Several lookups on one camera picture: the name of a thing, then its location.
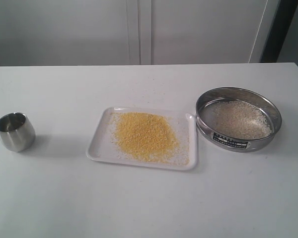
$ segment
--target sieve label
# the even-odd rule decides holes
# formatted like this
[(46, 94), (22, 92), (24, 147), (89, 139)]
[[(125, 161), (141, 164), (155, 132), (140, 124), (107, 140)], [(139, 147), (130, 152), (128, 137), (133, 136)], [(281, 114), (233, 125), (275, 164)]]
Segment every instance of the sieve label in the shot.
[(238, 148), (238, 149), (247, 149), (247, 146), (248, 146), (248, 142), (233, 140), (223, 135), (217, 134), (215, 132), (213, 133), (212, 139), (223, 145), (233, 147), (233, 148)]

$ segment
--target metal cup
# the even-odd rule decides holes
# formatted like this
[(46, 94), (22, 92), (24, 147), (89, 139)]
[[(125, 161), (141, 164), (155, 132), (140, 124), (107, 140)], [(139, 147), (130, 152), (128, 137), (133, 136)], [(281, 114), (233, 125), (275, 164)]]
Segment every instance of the metal cup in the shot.
[(0, 139), (8, 150), (20, 152), (32, 145), (35, 131), (25, 114), (10, 113), (0, 118)]

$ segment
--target cup rim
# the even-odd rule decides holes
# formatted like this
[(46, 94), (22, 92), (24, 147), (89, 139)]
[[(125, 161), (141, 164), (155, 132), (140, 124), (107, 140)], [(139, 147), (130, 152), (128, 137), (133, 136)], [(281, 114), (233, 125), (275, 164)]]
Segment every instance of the cup rim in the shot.
[(12, 115), (12, 114), (13, 114), (13, 115), (14, 115), (14, 114), (20, 114), (20, 115), (23, 115), (23, 116), (25, 117), (25, 121), (24, 121), (24, 123), (23, 123), (21, 126), (19, 126), (18, 128), (13, 129), (13, 130), (11, 130), (11, 131), (2, 131), (2, 130), (0, 130), (0, 132), (2, 132), (2, 133), (11, 133), (11, 132), (14, 132), (14, 131), (16, 131), (16, 130), (22, 128), (22, 127), (25, 125), (25, 123), (27, 122), (27, 120), (28, 120), (28, 117), (26, 116), (26, 114), (24, 114), (24, 113), (20, 113), (20, 112), (15, 112), (15, 113), (8, 113), (8, 114), (2, 116), (2, 117), (0, 118), (0, 121), (1, 121), (3, 118), (5, 118), (5, 117), (7, 117), (7, 116), (9, 116), (9, 115)]

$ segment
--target sieve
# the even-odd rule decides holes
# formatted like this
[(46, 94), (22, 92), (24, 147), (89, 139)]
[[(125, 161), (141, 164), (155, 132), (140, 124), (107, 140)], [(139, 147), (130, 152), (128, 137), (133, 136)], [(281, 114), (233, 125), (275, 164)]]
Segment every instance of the sieve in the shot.
[[(214, 130), (214, 115), (209, 108), (214, 103), (242, 101), (259, 109), (267, 120), (270, 134), (259, 139), (233, 138)], [(196, 103), (196, 121), (200, 132), (215, 145), (236, 152), (251, 152), (268, 145), (282, 125), (282, 117), (276, 106), (265, 97), (242, 88), (216, 88), (202, 94)]]

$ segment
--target scattered grains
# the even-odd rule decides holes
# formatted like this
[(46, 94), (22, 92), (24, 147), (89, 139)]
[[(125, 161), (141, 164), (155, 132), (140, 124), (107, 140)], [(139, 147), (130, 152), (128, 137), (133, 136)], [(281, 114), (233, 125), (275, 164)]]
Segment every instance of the scattered grains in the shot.
[(272, 131), (266, 117), (255, 106), (241, 102), (219, 102), (213, 105), (213, 129), (220, 134), (238, 139), (260, 139)]
[(113, 136), (122, 152), (143, 162), (167, 164), (179, 147), (167, 119), (147, 113), (118, 114)]

